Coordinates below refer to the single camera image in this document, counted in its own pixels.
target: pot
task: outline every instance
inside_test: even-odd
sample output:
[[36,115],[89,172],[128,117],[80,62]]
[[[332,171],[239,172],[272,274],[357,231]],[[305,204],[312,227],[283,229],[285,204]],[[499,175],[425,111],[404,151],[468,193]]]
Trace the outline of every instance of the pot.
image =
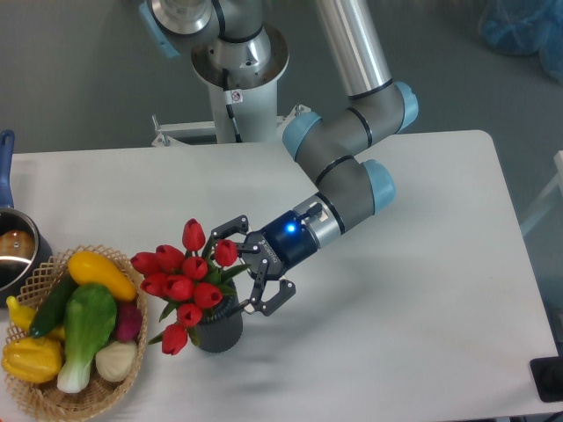
[[10,171],[16,138],[11,130],[0,138],[0,308],[5,308],[7,297],[19,295],[27,277],[52,251],[33,220],[14,209]]

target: tulip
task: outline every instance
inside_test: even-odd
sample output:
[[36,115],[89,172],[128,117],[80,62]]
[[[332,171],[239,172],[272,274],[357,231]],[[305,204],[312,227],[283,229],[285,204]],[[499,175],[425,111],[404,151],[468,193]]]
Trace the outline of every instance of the tulip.
[[198,251],[205,244],[205,235],[203,228],[194,218],[189,220],[184,226],[184,233],[182,234],[182,243],[184,247],[190,252]]
[[182,272],[192,280],[201,280],[208,273],[208,263],[201,257],[189,257],[182,264]]
[[187,332],[185,328],[176,324],[168,325],[165,328],[162,337],[162,353],[171,354],[173,356],[178,354],[186,344]]
[[182,268],[184,254],[169,244],[162,244],[157,247],[157,261],[162,271],[172,274]]
[[131,258],[131,265],[144,276],[160,272],[157,254],[154,252],[139,252]]
[[184,303],[176,311],[176,317],[178,318],[178,324],[182,327],[192,328],[201,321],[203,313],[193,303]]
[[156,297],[165,297],[165,284],[168,279],[168,274],[166,273],[154,273],[143,280],[141,283],[141,289],[147,292],[149,295]]
[[176,302],[184,302],[194,295],[194,282],[184,274],[169,275],[166,279],[165,296]]
[[215,261],[220,266],[232,266],[237,260],[237,246],[229,239],[221,239],[215,247]]
[[223,299],[223,294],[217,286],[209,283],[200,283],[194,290],[194,301],[203,309],[213,308]]

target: dark gray vase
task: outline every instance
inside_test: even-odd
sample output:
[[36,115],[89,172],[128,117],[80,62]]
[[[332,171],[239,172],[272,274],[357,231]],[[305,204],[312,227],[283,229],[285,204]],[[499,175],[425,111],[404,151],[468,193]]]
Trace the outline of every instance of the dark gray vase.
[[243,317],[240,311],[235,311],[237,307],[238,295],[225,296],[215,307],[213,317],[204,317],[195,326],[201,350],[210,353],[225,352],[238,342],[243,333]]

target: yellow squash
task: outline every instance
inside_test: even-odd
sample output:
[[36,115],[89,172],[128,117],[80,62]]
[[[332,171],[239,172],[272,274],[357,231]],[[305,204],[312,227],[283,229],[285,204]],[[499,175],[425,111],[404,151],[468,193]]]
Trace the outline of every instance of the yellow squash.
[[131,302],[136,298],[133,282],[109,258],[80,251],[70,257],[68,265],[70,276],[81,286],[99,283],[106,286],[118,301]]
[[[10,320],[18,328],[21,328],[25,332],[29,332],[29,325],[32,323],[33,317],[35,317],[37,311],[29,306],[20,305],[18,299],[14,296],[8,296],[6,304],[8,305]],[[47,337],[64,341],[64,327],[59,325],[54,328]]]

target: blue handle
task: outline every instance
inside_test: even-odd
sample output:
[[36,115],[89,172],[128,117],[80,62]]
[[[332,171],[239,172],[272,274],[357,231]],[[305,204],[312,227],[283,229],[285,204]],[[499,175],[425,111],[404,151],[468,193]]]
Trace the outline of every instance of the blue handle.
[[14,199],[10,189],[10,170],[16,135],[11,130],[4,130],[0,138],[2,138],[0,143],[0,207],[14,208]]

